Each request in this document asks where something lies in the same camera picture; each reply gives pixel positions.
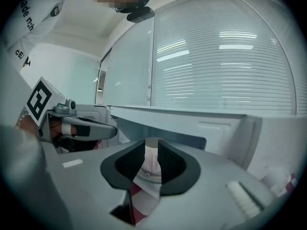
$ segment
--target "white shirt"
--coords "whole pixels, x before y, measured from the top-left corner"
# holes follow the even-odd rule
[[[20,71],[35,47],[57,20],[65,0],[22,0],[7,20],[1,40],[12,65]]]

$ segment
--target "white wristband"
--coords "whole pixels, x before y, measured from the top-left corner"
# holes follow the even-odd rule
[[[71,136],[71,124],[62,123],[62,134]]]

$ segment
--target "ceiling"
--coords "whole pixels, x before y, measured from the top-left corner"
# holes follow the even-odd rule
[[[43,42],[99,56],[108,36],[125,17],[94,0],[66,0],[58,22]]]

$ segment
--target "person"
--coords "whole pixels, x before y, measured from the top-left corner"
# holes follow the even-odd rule
[[[116,12],[130,13],[144,7],[149,0],[95,0],[106,3]],[[12,65],[20,71],[28,64],[29,53],[48,34],[59,19],[65,0],[22,0],[7,20],[0,38],[4,43]],[[51,138],[63,135],[64,124],[59,119],[50,120]],[[26,108],[23,109],[16,126],[39,138],[37,126]],[[76,126],[71,126],[71,134],[76,134]]]

